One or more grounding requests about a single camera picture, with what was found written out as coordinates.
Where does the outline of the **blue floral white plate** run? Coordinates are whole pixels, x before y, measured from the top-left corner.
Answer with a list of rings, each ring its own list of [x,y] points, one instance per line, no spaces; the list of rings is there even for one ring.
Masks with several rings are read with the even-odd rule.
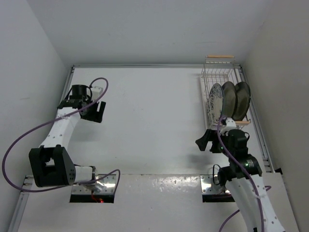
[[[208,117],[209,123],[215,124],[221,117],[223,108],[223,89],[219,83],[215,83],[209,93]]]

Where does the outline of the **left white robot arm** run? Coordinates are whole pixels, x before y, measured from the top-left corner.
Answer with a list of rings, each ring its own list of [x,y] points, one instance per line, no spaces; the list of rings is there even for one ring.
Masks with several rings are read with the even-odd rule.
[[[98,101],[102,87],[73,85],[57,108],[56,122],[40,147],[29,152],[36,186],[58,187],[92,181],[93,166],[77,166],[67,149],[77,123],[83,119],[101,123],[106,103]]]

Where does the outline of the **black checkered rim plate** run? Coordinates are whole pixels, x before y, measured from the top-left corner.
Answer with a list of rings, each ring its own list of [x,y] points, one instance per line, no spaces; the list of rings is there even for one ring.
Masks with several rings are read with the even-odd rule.
[[[246,82],[239,82],[235,86],[237,95],[237,107],[235,109],[233,119],[235,121],[242,121],[249,109],[251,101],[251,90]]]

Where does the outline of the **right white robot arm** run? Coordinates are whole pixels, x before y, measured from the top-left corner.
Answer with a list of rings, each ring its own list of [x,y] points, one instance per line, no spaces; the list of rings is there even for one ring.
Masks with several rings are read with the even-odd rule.
[[[211,142],[211,153],[223,153],[228,157],[229,165],[212,173],[212,187],[217,191],[214,198],[232,198],[249,232],[283,232],[285,228],[268,197],[269,187],[264,184],[261,167],[248,151],[249,137],[248,133],[238,129],[224,133],[207,129],[196,140],[200,151],[205,151]]]

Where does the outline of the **silver rimmed cream plate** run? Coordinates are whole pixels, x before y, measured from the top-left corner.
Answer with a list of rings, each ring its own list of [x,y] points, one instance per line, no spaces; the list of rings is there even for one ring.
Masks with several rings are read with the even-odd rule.
[[[238,97],[235,85],[228,81],[222,86],[223,90],[223,106],[221,115],[226,117],[233,117],[237,109]]]

